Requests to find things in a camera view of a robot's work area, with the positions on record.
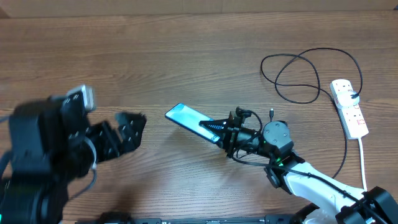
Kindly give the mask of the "Galaxy smartphone with blue screen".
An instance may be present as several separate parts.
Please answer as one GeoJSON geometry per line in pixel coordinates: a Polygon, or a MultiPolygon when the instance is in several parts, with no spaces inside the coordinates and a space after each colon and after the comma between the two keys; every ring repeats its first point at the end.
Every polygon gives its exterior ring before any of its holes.
{"type": "Polygon", "coordinates": [[[212,121],[212,118],[183,103],[178,103],[168,110],[165,117],[209,142],[215,144],[220,139],[216,134],[200,126],[200,121],[212,121]]]}

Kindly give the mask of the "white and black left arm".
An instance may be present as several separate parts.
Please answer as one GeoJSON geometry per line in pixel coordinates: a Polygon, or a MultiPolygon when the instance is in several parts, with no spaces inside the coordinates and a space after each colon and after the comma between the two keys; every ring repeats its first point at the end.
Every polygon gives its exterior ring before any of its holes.
{"type": "Polygon", "coordinates": [[[82,96],[31,101],[9,117],[11,150],[1,158],[1,223],[59,223],[71,199],[68,185],[96,172],[100,162],[137,149],[147,119],[141,113],[116,114],[92,125],[82,96]]]}

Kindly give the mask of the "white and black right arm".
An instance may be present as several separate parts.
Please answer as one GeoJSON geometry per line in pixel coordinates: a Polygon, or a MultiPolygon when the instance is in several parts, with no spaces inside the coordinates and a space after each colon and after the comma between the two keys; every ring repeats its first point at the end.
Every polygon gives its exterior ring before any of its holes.
{"type": "Polygon", "coordinates": [[[272,186],[311,203],[291,223],[397,223],[397,202],[388,191],[380,187],[365,191],[322,174],[294,151],[286,122],[270,120],[257,131],[245,128],[245,119],[253,114],[237,108],[227,119],[200,121],[199,125],[219,136],[217,144],[236,162],[242,161],[240,150],[268,158],[260,166],[272,186]]]}

